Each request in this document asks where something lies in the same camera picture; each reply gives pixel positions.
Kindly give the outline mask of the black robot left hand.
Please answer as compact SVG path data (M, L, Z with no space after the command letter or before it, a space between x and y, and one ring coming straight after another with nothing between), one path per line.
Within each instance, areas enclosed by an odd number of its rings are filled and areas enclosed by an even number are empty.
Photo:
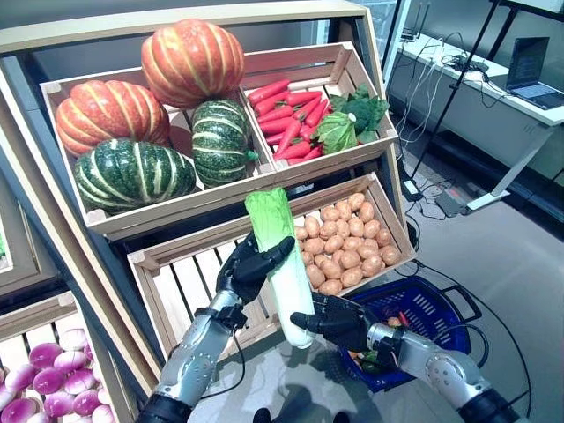
M294 245L295 239L287 236L272 248L260 252L251 231L222 265L216 290L233 292L244 305L254 301L268 274L286 260Z

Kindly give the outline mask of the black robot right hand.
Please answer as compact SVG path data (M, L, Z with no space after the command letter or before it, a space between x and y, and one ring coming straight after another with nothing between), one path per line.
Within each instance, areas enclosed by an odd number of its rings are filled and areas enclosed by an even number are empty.
M375 315L362 305L335 295L312 293L313 315L293 312L290 321L309 332L350 352L369 350L367 335L377 322Z

